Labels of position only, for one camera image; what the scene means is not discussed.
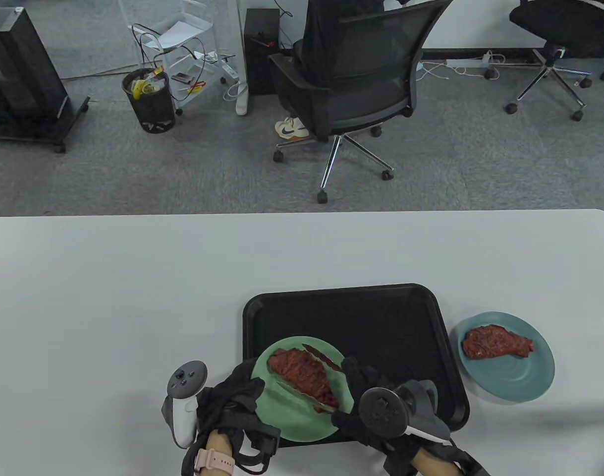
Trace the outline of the person's left hand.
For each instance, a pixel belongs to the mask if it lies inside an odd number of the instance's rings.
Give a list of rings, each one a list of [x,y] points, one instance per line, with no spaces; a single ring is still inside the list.
[[[224,415],[253,415],[257,399],[263,394],[264,381],[252,378],[257,359],[247,359],[215,387],[204,387],[197,394],[198,434],[221,431]]]

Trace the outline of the person's right hand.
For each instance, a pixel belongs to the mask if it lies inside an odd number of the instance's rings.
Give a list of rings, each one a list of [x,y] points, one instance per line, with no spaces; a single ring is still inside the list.
[[[426,446],[426,440],[417,436],[401,436],[388,439],[374,435],[359,417],[359,401],[365,391],[383,387],[390,388],[388,379],[369,365],[360,365],[354,357],[347,357],[341,363],[346,381],[354,399],[350,413],[336,410],[331,415],[332,424],[346,437],[352,438],[386,456],[385,471],[390,476],[408,476],[415,469],[412,462],[419,452],[433,456],[436,462],[452,463],[449,459],[440,459],[438,454],[429,450],[439,448],[439,445]]]

